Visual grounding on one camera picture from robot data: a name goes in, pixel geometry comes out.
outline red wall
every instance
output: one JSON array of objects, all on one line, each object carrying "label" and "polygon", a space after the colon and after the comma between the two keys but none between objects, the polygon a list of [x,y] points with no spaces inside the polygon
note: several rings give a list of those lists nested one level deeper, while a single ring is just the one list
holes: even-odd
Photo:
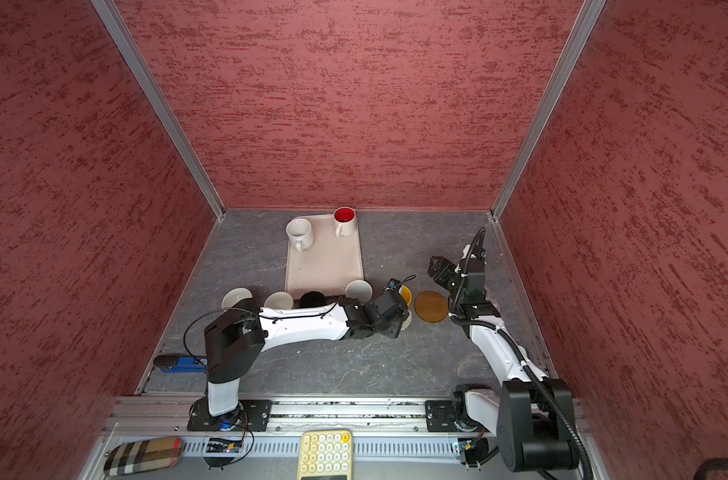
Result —
[{"label": "red wall", "polygon": [[213,215],[88,0],[0,1],[0,478],[73,478]]},{"label": "red wall", "polygon": [[502,223],[612,479],[728,457],[728,2],[609,0]]},{"label": "red wall", "polygon": [[488,209],[581,0],[117,0],[231,207]]}]

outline round disc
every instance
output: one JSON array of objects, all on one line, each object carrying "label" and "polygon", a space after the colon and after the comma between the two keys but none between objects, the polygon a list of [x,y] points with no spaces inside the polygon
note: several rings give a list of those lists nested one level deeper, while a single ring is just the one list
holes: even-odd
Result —
[{"label": "round disc", "polygon": [[420,293],[415,299],[415,312],[428,323],[438,323],[449,313],[447,299],[438,292]]}]

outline tray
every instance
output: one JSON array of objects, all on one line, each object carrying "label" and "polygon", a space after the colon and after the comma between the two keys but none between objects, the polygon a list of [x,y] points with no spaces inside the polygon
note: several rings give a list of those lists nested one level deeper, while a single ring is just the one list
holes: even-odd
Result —
[{"label": "tray", "polygon": [[311,223],[314,241],[310,249],[298,252],[287,240],[285,292],[295,300],[313,290],[344,295],[350,282],[364,279],[358,228],[353,235],[336,236],[333,214],[295,218]]}]

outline gray floor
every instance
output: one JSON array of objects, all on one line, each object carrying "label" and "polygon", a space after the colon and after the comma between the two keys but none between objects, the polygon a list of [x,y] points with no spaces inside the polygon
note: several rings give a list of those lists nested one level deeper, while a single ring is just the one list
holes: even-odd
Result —
[{"label": "gray floor", "polygon": [[[229,290],[249,288],[258,303],[283,290],[287,240],[285,225],[305,212],[230,210],[207,247],[196,278],[183,293],[183,302],[169,326],[162,352],[184,352],[186,326],[204,312],[220,307]],[[360,212],[359,236],[365,279],[375,294],[391,277],[416,274],[408,283],[416,297],[434,290],[446,294],[427,276],[431,256],[459,260],[463,247],[480,226],[484,214]],[[499,247],[487,228],[487,286],[500,302],[503,319],[513,337],[532,348],[508,281]],[[188,334],[188,345],[203,355],[199,321]],[[409,395],[448,396],[458,383],[483,382],[497,389],[494,374],[478,348],[460,327],[448,320],[429,324],[412,314],[412,322],[396,340],[375,335],[365,340],[318,340],[280,346],[260,354],[241,379],[240,392],[253,395]],[[154,370],[145,392],[203,393],[204,374]]]}]

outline yellow calculator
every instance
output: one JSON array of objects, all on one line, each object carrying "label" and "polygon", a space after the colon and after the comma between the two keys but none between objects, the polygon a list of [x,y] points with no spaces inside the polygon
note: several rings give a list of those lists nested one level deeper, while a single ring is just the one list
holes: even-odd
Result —
[{"label": "yellow calculator", "polygon": [[353,479],[353,437],[348,430],[324,430],[302,435],[297,480],[322,479]]}]

